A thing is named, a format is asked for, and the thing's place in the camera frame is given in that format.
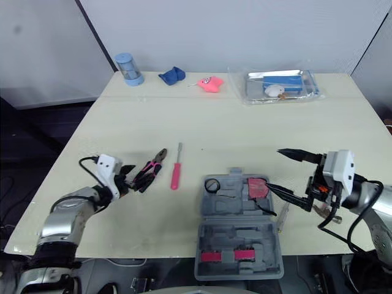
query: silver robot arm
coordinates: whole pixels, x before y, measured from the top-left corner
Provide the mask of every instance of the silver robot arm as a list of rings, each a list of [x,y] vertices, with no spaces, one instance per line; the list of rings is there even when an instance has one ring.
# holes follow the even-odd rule
[[[108,155],[87,157],[97,164],[96,175],[87,170],[101,186],[84,187],[69,193],[51,207],[37,243],[37,249],[22,273],[16,294],[78,293],[78,280],[71,276],[80,264],[75,253],[87,220],[105,209],[112,201],[128,193],[126,174],[134,165]]]
[[[383,185],[377,201],[371,205],[372,199],[379,190],[378,185],[367,181],[360,186],[354,185],[353,192],[345,199],[342,206],[357,215],[369,207],[363,220],[370,229],[377,257],[392,268],[392,186]],[[385,268],[385,271],[392,273],[388,268]]]
[[[267,184],[269,189],[306,211],[311,211],[314,199],[329,204],[331,213],[318,228],[346,242],[354,253],[365,253],[351,242],[354,228],[364,220],[370,229],[380,264],[386,272],[392,273],[392,186],[357,175],[353,154],[349,150],[328,154],[313,154],[300,149],[281,149],[278,152],[296,161],[317,164],[317,168],[307,183],[307,197],[298,197],[292,190],[274,184]],[[358,215],[347,238],[325,228],[340,206]]]

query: open tool case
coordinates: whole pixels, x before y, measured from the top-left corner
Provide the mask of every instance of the open tool case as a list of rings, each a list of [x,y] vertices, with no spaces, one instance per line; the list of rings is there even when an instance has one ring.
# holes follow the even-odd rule
[[[284,274],[276,224],[249,196],[248,178],[232,168],[229,175],[210,175],[219,194],[203,192],[198,228],[195,277],[200,281],[280,279]],[[271,192],[258,204],[273,211]]]

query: white wall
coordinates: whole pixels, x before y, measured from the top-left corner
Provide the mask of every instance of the white wall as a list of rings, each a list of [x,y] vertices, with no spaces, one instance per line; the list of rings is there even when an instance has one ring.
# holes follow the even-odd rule
[[[143,70],[307,67],[351,73],[390,0],[81,0],[109,54]]]
[[[0,96],[11,104],[92,100],[112,75],[74,1],[0,0]]]
[[[392,9],[352,77],[381,118],[392,118]]]

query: screwdriver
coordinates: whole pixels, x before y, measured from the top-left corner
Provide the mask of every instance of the screwdriver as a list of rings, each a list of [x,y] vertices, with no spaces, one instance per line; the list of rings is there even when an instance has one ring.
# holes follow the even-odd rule
[[[183,148],[183,144],[181,142],[178,143],[178,153],[177,153],[177,162],[174,164],[173,175],[171,176],[171,189],[177,190],[179,186],[179,176],[181,174],[181,163],[179,162],[179,155],[181,154],[181,150]]]

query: pink toy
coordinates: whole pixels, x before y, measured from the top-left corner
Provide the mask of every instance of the pink toy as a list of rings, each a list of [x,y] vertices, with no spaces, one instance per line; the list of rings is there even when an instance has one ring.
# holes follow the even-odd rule
[[[223,84],[223,80],[217,77],[204,78],[197,82],[197,84],[206,92],[218,93],[219,86]]]

